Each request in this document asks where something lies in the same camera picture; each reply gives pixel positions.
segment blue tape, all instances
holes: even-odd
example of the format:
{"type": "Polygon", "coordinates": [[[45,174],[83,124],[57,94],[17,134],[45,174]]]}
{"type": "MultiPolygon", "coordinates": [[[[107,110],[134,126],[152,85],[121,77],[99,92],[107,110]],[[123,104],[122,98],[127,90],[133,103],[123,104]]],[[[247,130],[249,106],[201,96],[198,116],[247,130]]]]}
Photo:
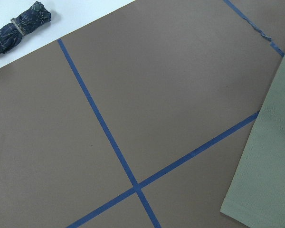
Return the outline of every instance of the blue tape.
{"type": "Polygon", "coordinates": [[[223,0],[230,8],[232,8],[242,19],[247,21],[255,31],[257,31],[264,39],[270,42],[270,46],[282,57],[285,53],[272,41],[272,38],[267,36],[258,26],[255,25],[248,17],[246,17],[235,5],[229,0],[223,0]]]}
{"type": "Polygon", "coordinates": [[[96,106],[96,103],[94,102],[90,92],[88,91],[88,89],[87,89],[87,87],[86,87],[86,85],[85,85],[85,83],[84,83],[80,73],[78,72],[78,70],[77,70],[77,68],[76,68],[76,66],[75,66],[71,56],[69,55],[69,53],[68,53],[64,43],[62,42],[61,39],[58,39],[57,41],[58,41],[58,43],[60,45],[60,48],[61,48],[63,54],[66,57],[66,60],[69,63],[69,65],[70,65],[70,67],[71,67],[71,69],[72,69],[72,71],[73,71],[73,73],[74,73],[74,75],[75,75],[75,77],[76,77],[76,79],[77,79],[77,81],[78,81],[82,91],[84,92],[84,94],[85,94],[85,96],[86,96],[86,98],[87,98],[91,108],[93,109],[93,111],[95,113],[95,116],[97,117],[97,119],[98,119],[98,121],[99,121],[99,123],[100,123],[100,125],[101,125],[101,127],[102,127],[102,129],[103,129],[103,131],[104,131],[104,133],[106,135],[106,137],[108,138],[108,140],[109,140],[113,150],[115,151],[115,154],[116,154],[117,158],[119,159],[119,161],[120,161],[120,163],[121,163],[125,173],[127,174],[131,184],[133,185],[133,188],[136,191],[136,193],[137,193],[137,195],[138,195],[138,197],[139,197],[139,199],[140,199],[140,201],[141,201],[145,211],[147,212],[147,214],[148,214],[152,224],[154,225],[155,228],[161,228],[161,225],[160,225],[158,219],[156,218],[152,208],[150,207],[150,204],[148,203],[146,197],[144,196],[144,194],[143,194],[143,192],[142,192],[142,190],[141,190],[141,188],[140,188],[136,178],[134,177],[134,174],[133,174],[132,170],[130,169],[126,159],[124,158],[122,152],[120,151],[120,149],[119,149],[119,147],[118,147],[118,145],[117,145],[113,135],[111,134],[107,124],[105,123],[105,120],[101,116],[101,114],[99,112],[99,109],[96,106]]]}
{"type": "Polygon", "coordinates": [[[213,146],[214,144],[218,143],[219,141],[225,139],[232,133],[236,132],[237,130],[241,129],[242,127],[246,126],[247,124],[251,123],[257,118],[259,112],[254,113],[253,115],[249,116],[247,119],[239,122],[238,124],[234,125],[233,127],[229,128],[222,134],[219,134],[215,138],[211,139],[210,141],[206,142],[205,144],[201,145],[197,149],[193,150],[192,152],[186,154],[182,158],[178,159],[177,161],[173,162],[172,164],[166,166],[162,170],[158,171],[154,175],[150,176],[149,178],[145,179],[140,183],[141,188],[146,187],[147,185],[151,184],[155,180],[159,179],[163,175],[167,174],[168,172],[174,170],[175,168],[179,167],[186,161],[190,160],[191,158],[195,157],[199,153],[203,152],[204,150],[208,149],[209,147],[213,146]]]}
{"type": "Polygon", "coordinates": [[[128,198],[129,196],[133,195],[134,193],[135,193],[134,188],[131,188],[128,191],[125,191],[124,193],[122,193],[119,196],[115,197],[114,199],[110,200],[106,204],[100,206],[96,210],[93,210],[91,213],[83,216],[81,219],[79,219],[76,222],[72,223],[67,228],[78,228],[78,227],[80,227],[81,225],[85,224],[89,220],[95,218],[97,215],[103,213],[104,211],[108,210],[112,206],[116,205],[120,201],[122,201],[125,198],[128,198]]]}

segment green mat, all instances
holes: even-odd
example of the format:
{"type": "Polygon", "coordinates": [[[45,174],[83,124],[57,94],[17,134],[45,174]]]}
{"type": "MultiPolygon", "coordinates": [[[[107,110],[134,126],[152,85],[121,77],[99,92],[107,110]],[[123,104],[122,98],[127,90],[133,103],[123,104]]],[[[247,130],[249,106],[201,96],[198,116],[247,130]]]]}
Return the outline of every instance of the green mat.
{"type": "Polygon", "coordinates": [[[285,228],[285,57],[253,126],[221,212],[251,228],[285,228]]]}

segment compact umbrella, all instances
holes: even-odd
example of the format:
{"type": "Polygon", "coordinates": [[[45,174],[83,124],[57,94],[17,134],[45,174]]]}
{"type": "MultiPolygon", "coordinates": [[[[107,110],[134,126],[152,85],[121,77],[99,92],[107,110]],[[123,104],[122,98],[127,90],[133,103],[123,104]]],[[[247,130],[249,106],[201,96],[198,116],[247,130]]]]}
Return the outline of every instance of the compact umbrella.
{"type": "Polygon", "coordinates": [[[49,21],[51,21],[51,13],[41,2],[36,1],[27,11],[11,19],[12,23],[0,29],[0,54],[17,46],[23,36],[49,21]]]}

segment white board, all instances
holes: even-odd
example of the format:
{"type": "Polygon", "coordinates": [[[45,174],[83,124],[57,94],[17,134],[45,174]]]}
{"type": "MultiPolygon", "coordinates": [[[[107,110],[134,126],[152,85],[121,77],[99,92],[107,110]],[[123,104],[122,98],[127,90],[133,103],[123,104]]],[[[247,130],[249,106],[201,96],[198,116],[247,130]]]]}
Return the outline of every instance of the white board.
{"type": "MultiPolygon", "coordinates": [[[[51,22],[23,37],[11,51],[0,54],[0,68],[91,23],[134,0],[39,0],[52,14],[51,22]]],[[[35,0],[0,0],[0,29],[35,0]]]]}

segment light green sheet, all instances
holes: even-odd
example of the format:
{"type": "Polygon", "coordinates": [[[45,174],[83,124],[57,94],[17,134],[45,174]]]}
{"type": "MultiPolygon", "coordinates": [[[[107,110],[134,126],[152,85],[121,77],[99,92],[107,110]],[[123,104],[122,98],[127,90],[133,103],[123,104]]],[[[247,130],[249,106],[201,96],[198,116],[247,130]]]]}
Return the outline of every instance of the light green sheet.
{"type": "Polygon", "coordinates": [[[285,228],[285,57],[253,126],[221,212],[251,228],[285,228]]]}

